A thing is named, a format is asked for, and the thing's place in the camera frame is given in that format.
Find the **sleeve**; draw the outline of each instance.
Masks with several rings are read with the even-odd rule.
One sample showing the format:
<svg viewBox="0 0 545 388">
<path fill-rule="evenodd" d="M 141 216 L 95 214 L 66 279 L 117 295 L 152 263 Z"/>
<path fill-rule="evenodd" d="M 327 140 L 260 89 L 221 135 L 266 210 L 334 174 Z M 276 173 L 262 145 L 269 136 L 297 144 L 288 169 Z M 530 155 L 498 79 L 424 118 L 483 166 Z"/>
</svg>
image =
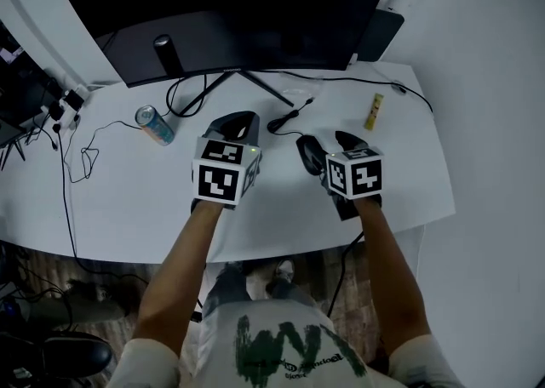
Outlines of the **sleeve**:
<svg viewBox="0 0 545 388">
<path fill-rule="evenodd" d="M 389 376 L 409 388 L 463 388 L 432 335 L 411 339 L 395 350 Z"/>
<path fill-rule="evenodd" d="M 178 356 L 154 339 L 132 339 L 123 349 L 107 388 L 177 388 Z"/>
</svg>

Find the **forearm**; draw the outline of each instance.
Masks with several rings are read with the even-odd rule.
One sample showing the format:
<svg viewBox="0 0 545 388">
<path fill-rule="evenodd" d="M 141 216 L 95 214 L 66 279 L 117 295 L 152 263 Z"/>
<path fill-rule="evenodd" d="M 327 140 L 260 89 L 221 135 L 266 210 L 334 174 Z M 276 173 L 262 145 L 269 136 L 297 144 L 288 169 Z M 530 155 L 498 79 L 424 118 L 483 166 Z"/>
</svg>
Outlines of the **forearm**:
<svg viewBox="0 0 545 388">
<path fill-rule="evenodd" d="M 219 203 L 197 204 L 144 293 L 133 338 L 158 340 L 180 354 L 222 208 Z"/>
<path fill-rule="evenodd" d="M 377 203 L 356 201 L 369 257 L 371 294 L 388 353 L 429 334 L 422 294 Z"/>
</svg>

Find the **monitor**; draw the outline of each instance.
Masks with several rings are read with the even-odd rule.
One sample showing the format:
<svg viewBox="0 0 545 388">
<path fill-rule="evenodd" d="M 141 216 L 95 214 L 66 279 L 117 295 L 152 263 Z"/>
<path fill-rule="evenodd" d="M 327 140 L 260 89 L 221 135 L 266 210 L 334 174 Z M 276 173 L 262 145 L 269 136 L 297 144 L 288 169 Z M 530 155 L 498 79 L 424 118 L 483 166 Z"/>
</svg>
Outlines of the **monitor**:
<svg viewBox="0 0 545 388">
<path fill-rule="evenodd" d="M 69 0 L 129 87 L 270 69 L 344 70 L 379 0 Z"/>
</svg>

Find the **floor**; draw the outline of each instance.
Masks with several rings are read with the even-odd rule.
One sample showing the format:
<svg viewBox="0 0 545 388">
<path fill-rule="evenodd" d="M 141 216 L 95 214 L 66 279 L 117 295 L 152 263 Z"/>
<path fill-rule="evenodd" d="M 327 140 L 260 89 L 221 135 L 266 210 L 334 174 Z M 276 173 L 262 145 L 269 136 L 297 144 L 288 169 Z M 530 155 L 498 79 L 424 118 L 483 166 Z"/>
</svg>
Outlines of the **floor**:
<svg viewBox="0 0 545 388">
<path fill-rule="evenodd" d="M 333 248 L 295 257 L 295 282 L 312 295 L 324 312 L 329 309 L 330 299 L 341 275 L 341 252 L 342 248 Z M 120 299 L 130 309 L 127 317 L 115 322 L 76 326 L 77 331 L 94 334 L 107 340 L 115 352 L 114 362 L 103 375 L 95 378 L 95 383 L 98 386 L 105 385 L 120 357 L 123 345 L 130 339 L 135 325 L 135 314 L 145 285 L 134 278 L 125 278 L 119 282 L 115 277 L 89 274 L 71 258 L 30 250 L 27 253 L 28 260 L 25 261 L 27 268 L 43 279 L 48 279 L 63 289 L 66 288 L 70 279 L 104 284 L 112 295 Z M 146 280 L 149 280 L 158 268 L 158 265 L 132 265 L 87 260 L 84 261 L 84 264 L 95 271 L 114 271 L 117 274 L 135 273 Z M 253 299 L 265 298 L 264 287 L 276 262 L 263 260 L 256 261 L 254 264 L 255 269 L 248 277 L 248 290 Z M 207 266 L 200 293 L 201 301 L 204 301 L 221 268 L 222 264 Z M 36 291 L 48 287 L 48 284 L 32 275 L 29 275 L 29 281 Z M 337 296 L 331 319 L 337 333 L 349 340 L 366 362 L 373 361 L 377 356 L 377 351 L 379 355 L 382 355 L 380 332 L 370 295 L 364 243 L 357 245 L 347 256 L 344 283 Z M 191 371 L 196 360 L 199 325 L 193 322 L 190 324 L 188 336 L 182 349 L 182 384 L 191 378 Z"/>
</svg>

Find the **white sneaker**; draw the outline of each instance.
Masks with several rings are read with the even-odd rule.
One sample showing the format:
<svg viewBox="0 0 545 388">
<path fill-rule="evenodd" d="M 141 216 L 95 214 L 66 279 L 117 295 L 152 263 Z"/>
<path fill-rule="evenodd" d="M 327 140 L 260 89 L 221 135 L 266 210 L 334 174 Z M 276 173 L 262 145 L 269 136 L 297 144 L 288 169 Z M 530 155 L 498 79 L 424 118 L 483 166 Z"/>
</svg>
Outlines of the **white sneaker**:
<svg viewBox="0 0 545 388">
<path fill-rule="evenodd" d="M 291 259 L 281 260 L 276 266 L 276 270 L 274 271 L 275 277 L 280 277 L 281 279 L 285 279 L 288 282 L 293 281 L 294 275 L 295 264 Z"/>
</svg>

